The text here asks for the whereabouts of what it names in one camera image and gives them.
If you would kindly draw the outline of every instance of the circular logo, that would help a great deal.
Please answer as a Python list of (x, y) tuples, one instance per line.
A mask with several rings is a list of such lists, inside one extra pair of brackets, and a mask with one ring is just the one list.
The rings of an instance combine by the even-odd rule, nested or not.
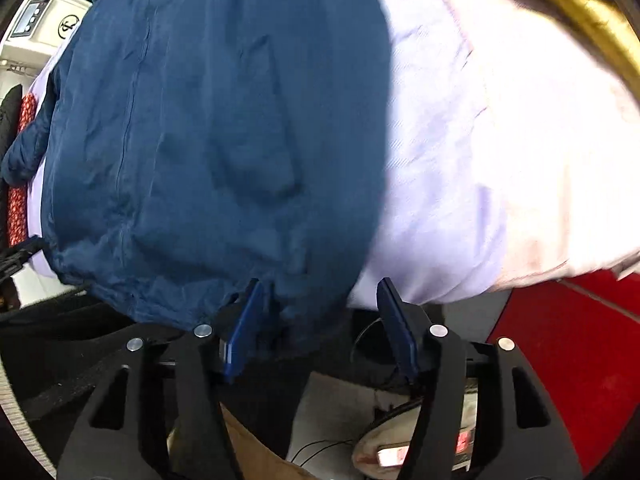
[(62, 21), (58, 25), (58, 35), (60, 36), (60, 38), (66, 40), (66, 38), (68, 38), (71, 31), (74, 30), (74, 27), (78, 23), (80, 23), (80, 18), (78, 18), (75, 14), (70, 14), (62, 18)]

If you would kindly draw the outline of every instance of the yellow fabric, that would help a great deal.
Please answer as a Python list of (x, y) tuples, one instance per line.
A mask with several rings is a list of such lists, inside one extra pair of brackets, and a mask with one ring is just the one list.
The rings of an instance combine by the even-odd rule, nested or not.
[(547, 0), (600, 50), (640, 100), (640, 40), (625, 15), (603, 0)]

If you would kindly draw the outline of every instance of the lavender cloth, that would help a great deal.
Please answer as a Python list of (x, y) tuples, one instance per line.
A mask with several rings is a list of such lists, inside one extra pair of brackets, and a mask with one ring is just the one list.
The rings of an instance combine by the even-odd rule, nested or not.
[[(380, 3), (393, 43), (387, 189), (378, 234), (350, 303), (375, 308), (376, 284), (385, 276), (405, 301), (475, 296), (495, 283), (506, 249), (500, 199), (472, 172), (472, 132), (489, 123), (480, 120), (483, 81), (466, 65), (469, 46), (444, 0)], [(56, 61), (31, 86), (38, 102)], [(30, 235), (41, 234), (43, 175), (44, 161), (29, 189)], [(54, 276), (42, 253), (32, 264)]]

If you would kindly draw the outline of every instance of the metal bolt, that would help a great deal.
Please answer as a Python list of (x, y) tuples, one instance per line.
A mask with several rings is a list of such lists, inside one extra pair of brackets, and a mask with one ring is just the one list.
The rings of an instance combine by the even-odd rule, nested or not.
[(198, 325), (193, 329), (196, 337), (209, 337), (213, 334), (213, 329), (209, 325)]
[(129, 339), (127, 342), (127, 350), (130, 352), (135, 352), (136, 350), (140, 350), (144, 346), (145, 342), (142, 341), (139, 337), (135, 337), (133, 339)]
[(436, 337), (444, 337), (449, 333), (449, 330), (444, 325), (431, 325), (429, 332)]
[(502, 348), (504, 351), (510, 352), (511, 350), (516, 348), (516, 343), (514, 343), (508, 337), (501, 337), (500, 339), (498, 339), (498, 346)]

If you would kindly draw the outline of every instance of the red floor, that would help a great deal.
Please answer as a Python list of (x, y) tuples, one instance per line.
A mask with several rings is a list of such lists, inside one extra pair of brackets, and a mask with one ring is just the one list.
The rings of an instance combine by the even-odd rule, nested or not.
[[(635, 298), (629, 303), (640, 312), (640, 294)], [(492, 340), (500, 336), (527, 356), (564, 418), (582, 468), (592, 470), (640, 402), (638, 320), (548, 282), (513, 291)]]

